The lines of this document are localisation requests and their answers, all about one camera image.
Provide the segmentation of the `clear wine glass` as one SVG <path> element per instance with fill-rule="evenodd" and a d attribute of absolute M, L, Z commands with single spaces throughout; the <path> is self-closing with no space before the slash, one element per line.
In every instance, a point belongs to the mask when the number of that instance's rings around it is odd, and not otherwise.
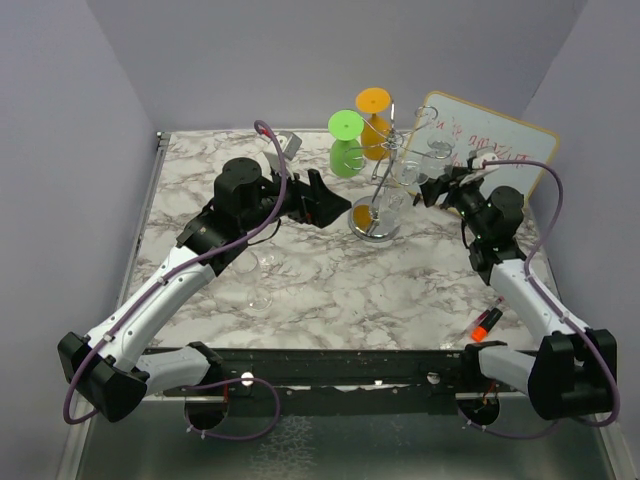
<path fill-rule="evenodd" d="M 276 251 L 265 251 L 265 252 L 262 252 L 260 257 L 259 257 L 259 260 L 260 260 L 261 265 L 265 266 L 267 268 L 271 268 L 273 266 L 276 266 L 281 261 L 280 255 Z"/>
<path fill-rule="evenodd" d="M 234 271 L 246 287 L 248 306 L 256 311 L 269 308 L 272 304 L 272 294 L 261 283 L 262 269 L 258 258 L 249 251 L 242 253 L 234 261 Z"/>
<path fill-rule="evenodd" d="M 395 160 L 374 202 L 379 222 L 398 225 L 412 207 L 417 188 L 427 180 L 422 158 Z"/>

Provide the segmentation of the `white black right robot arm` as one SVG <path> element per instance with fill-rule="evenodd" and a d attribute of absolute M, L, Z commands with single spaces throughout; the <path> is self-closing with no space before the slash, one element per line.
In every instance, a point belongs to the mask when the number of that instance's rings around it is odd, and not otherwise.
<path fill-rule="evenodd" d="M 481 391 L 494 380 L 524 393 L 545 420 L 597 413 L 616 416 L 617 343 L 606 329 L 594 330 L 568 311 L 532 271 L 516 241 L 524 219 L 524 197 L 510 186 L 484 196 L 481 180 L 467 170 L 430 179 L 420 187 L 428 207 L 438 200 L 453 208 L 474 236 L 468 245 L 472 269 L 524 322 L 538 342 L 534 355 L 500 342 L 476 341 L 465 350 L 461 383 Z"/>

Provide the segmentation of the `green plastic wine glass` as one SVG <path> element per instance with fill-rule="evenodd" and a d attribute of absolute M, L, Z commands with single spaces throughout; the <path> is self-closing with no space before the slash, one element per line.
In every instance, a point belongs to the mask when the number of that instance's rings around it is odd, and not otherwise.
<path fill-rule="evenodd" d="M 361 145 L 358 140 L 363 129 L 364 120 L 353 110 L 339 110 L 329 118 L 328 130 L 334 138 L 329 154 L 329 165 L 336 176 L 351 178 L 364 168 Z"/>

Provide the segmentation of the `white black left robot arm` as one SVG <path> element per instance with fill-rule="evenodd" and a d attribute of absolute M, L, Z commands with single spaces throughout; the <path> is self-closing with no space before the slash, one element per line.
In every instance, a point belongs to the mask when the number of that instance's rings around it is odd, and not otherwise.
<path fill-rule="evenodd" d="M 242 254 L 249 233 L 283 216 L 325 228 L 350 209 L 350 201 L 332 192 L 317 170 L 309 170 L 308 178 L 264 177 L 253 159 L 227 161 L 212 199 L 147 282 L 86 335 L 70 332 L 60 340 L 58 354 L 70 386 L 110 422 L 122 420 L 154 393 L 178 387 L 214 392 L 221 359 L 203 343 L 161 354 L 146 349 L 187 300 Z"/>

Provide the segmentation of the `orange plastic wine glass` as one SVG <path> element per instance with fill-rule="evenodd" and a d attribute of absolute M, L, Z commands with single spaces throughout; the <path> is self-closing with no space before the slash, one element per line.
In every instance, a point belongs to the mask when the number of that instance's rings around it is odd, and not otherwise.
<path fill-rule="evenodd" d="M 390 104 L 390 94 L 381 87 L 366 88 L 356 96 L 356 108 L 366 117 L 360 143 L 363 156 L 368 160 L 379 161 L 388 157 L 383 143 L 389 133 L 390 124 L 382 113 Z"/>

